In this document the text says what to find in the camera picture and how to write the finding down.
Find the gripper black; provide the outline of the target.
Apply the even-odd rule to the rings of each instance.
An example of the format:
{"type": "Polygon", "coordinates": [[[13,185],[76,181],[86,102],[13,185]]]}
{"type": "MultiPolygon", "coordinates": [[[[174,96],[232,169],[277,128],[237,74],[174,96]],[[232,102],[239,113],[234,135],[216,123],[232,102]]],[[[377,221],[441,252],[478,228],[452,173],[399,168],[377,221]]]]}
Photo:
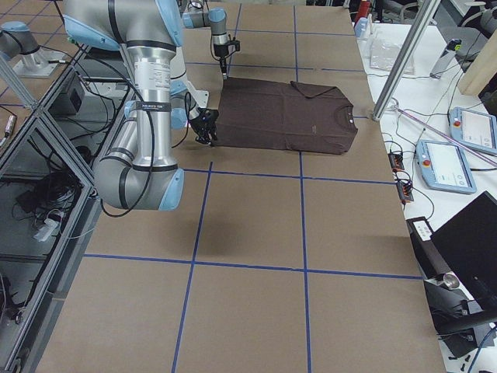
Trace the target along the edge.
{"type": "Polygon", "coordinates": [[[219,117],[218,110],[202,109],[197,117],[189,121],[189,124],[196,134],[195,141],[206,144],[210,141],[210,146],[214,147],[217,141],[216,121],[219,117]]]}
{"type": "Polygon", "coordinates": [[[241,50],[240,41],[230,37],[214,37],[214,56],[220,61],[220,69],[223,80],[228,78],[228,65],[226,59],[234,52],[241,50]]]}

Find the third robot arm grey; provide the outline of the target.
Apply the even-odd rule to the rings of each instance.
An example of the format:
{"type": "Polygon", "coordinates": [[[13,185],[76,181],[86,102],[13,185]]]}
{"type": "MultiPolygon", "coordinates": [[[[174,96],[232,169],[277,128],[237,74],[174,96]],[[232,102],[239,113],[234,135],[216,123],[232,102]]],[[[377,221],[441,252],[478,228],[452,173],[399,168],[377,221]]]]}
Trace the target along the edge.
{"type": "Polygon", "coordinates": [[[5,61],[20,56],[14,72],[23,78],[48,78],[56,67],[64,63],[64,53],[41,47],[30,28],[20,21],[1,25],[1,58],[5,61]]]}

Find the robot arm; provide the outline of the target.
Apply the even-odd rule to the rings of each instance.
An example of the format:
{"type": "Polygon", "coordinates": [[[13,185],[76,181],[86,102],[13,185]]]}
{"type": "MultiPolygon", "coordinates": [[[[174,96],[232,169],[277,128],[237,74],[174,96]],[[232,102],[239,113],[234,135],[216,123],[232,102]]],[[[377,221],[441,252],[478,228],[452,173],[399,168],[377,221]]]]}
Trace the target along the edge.
{"type": "Polygon", "coordinates": [[[228,33],[226,11],[211,8],[208,1],[181,1],[180,14],[187,29],[210,29],[210,54],[219,64],[223,80],[228,78],[228,59],[241,50],[240,40],[228,33]]]}
{"type": "Polygon", "coordinates": [[[199,108],[185,82],[172,94],[172,64],[181,64],[182,20],[175,1],[66,1],[64,27],[71,39],[119,51],[135,98],[127,122],[95,167],[102,204],[132,210],[179,206],[184,171],[172,154],[172,121],[179,119],[205,145],[216,140],[217,111],[199,108]]]}

